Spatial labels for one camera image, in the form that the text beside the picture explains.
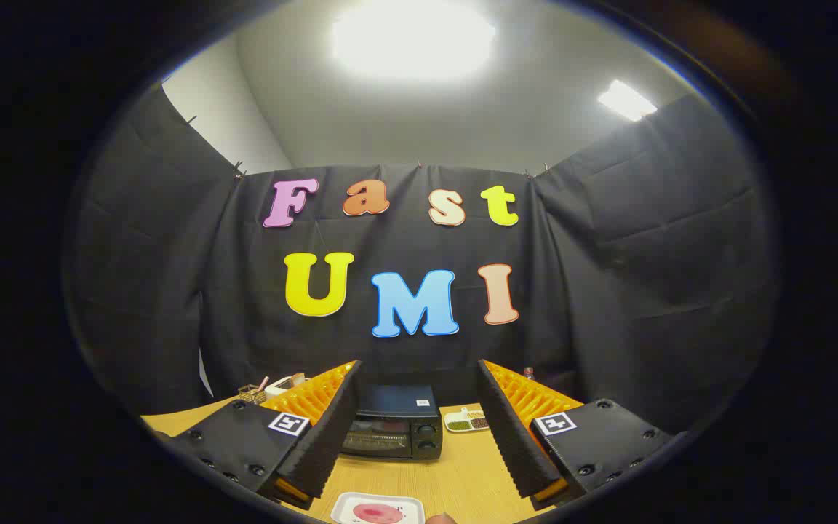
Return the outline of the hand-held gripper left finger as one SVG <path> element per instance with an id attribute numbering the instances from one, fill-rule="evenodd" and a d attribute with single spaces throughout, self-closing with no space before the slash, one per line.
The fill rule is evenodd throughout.
<path id="1" fill-rule="evenodd" d="M 309 509 L 322 496 L 358 411 L 362 362 L 335 366 L 255 404 L 232 400 L 161 442 L 266 499 Z"/>

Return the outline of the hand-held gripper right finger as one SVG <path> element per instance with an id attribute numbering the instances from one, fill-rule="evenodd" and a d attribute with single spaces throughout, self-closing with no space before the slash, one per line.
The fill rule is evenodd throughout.
<path id="1" fill-rule="evenodd" d="M 673 439 L 610 399 L 580 402 L 495 362 L 476 367 L 476 393 L 499 454 L 535 510 L 625 480 Z"/>

